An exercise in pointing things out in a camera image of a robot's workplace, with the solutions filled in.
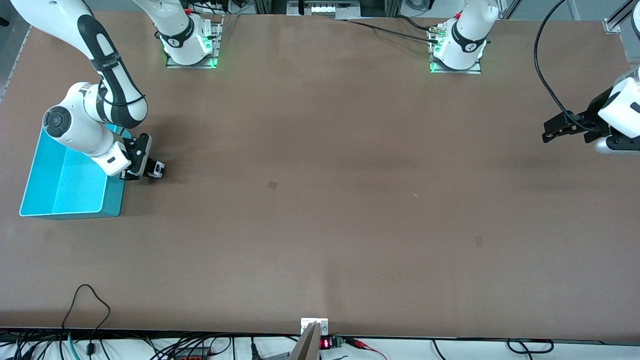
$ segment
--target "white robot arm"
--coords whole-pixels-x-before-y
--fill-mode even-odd
[[[47,110],[42,119],[46,133],[64,146],[85,153],[109,176],[125,171],[129,177],[139,178],[147,166],[151,139],[138,144],[145,150],[143,156],[131,156],[124,140],[106,124],[136,127],[147,116],[147,102],[102,24],[82,0],[12,3],[28,23],[80,50],[100,76],[99,84],[74,84],[58,105]]]
[[[11,0],[32,26],[80,50],[100,76],[98,84],[76,83],[42,119],[45,132],[80,151],[109,176],[124,179],[162,177],[164,164],[148,154],[151,136],[123,139],[106,124],[122,129],[139,125],[147,102],[131,79],[109,34],[83,0]],[[191,65],[212,52],[204,46],[211,21],[187,15],[179,0],[133,0],[157,27],[164,50],[178,64]]]
[[[640,4],[631,23],[640,40]],[[618,78],[611,88],[591,101],[586,111],[567,119],[561,113],[545,123],[545,143],[562,135],[584,134],[600,154],[640,154],[640,67]]]
[[[436,35],[441,45],[433,56],[454,70],[469,69],[482,56],[499,12],[495,0],[466,0],[459,15],[438,25],[444,33]]]
[[[180,65],[192,65],[212,52],[211,20],[190,13],[179,0],[133,0],[154,22],[164,51]]]

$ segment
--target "teal plastic bin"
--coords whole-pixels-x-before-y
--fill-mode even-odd
[[[125,131],[123,136],[131,135]],[[117,217],[124,183],[41,130],[20,216],[52,220]]]

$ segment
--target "wire connector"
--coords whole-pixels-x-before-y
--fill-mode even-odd
[[[95,354],[95,344],[94,343],[89,343],[86,345],[86,354],[87,355],[94,355]]]
[[[360,340],[356,340],[354,338],[343,338],[346,344],[351,345],[352,347],[359,348],[360,350],[367,350],[367,344],[363,343]]]
[[[258,348],[253,342],[253,338],[251,338],[251,360],[262,360],[260,354],[258,353]]]
[[[432,33],[432,34],[446,35],[447,34],[447,29],[446,28],[440,28],[438,26],[431,26],[429,28],[429,32]]]

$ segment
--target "white floor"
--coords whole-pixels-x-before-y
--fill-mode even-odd
[[[156,347],[162,348],[170,345],[175,340],[154,340]],[[228,344],[228,339],[219,338],[213,346],[212,351],[222,351]],[[388,360],[440,360],[433,348],[430,340],[411,339],[362,339],[372,348],[379,350],[386,355]],[[93,355],[93,360],[106,360],[102,349],[97,341],[97,352]],[[256,338],[256,346],[260,356],[264,359],[269,356],[290,352],[295,346],[295,342],[288,338]],[[88,359],[84,354],[87,341],[80,341],[76,346],[76,351],[81,360]],[[209,360],[250,360],[251,348],[249,338],[236,338],[235,357],[233,347]],[[141,340],[105,340],[104,345],[111,360],[146,360],[154,356],[154,351]],[[530,350],[540,350],[548,345],[527,344]],[[63,343],[63,353],[66,360],[73,360],[73,356],[68,350],[67,342]],[[455,341],[438,340],[438,347],[446,360],[466,360],[466,359],[489,359],[489,360],[528,360],[526,355],[518,355],[510,352],[503,342],[496,341]],[[15,345],[0,348],[0,359],[12,359],[15,352]],[[35,359],[40,355],[40,350],[36,349]],[[341,348],[324,350],[321,352],[324,360],[334,360],[342,356],[348,356],[347,360],[384,360],[380,355],[359,350],[349,345]],[[631,360],[640,359],[640,347],[614,346],[614,345],[583,345],[583,344],[556,344],[553,352],[544,355],[533,355],[534,360]],[[58,344],[52,344],[44,357],[44,360],[60,359]]]

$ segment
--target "brown table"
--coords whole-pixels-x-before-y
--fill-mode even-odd
[[[168,70],[143,13],[97,16],[166,178],[127,183],[119,218],[18,216],[42,113],[96,80],[33,30],[0,105],[0,325],[59,326],[88,282],[106,327],[640,339],[640,158],[542,143],[538,22],[496,23],[463,76],[430,74],[420,42],[267,15],[225,34],[218,69]],[[628,69],[599,22],[550,23],[540,62],[576,111]],[[69,325],[103,311],[85,293]]]

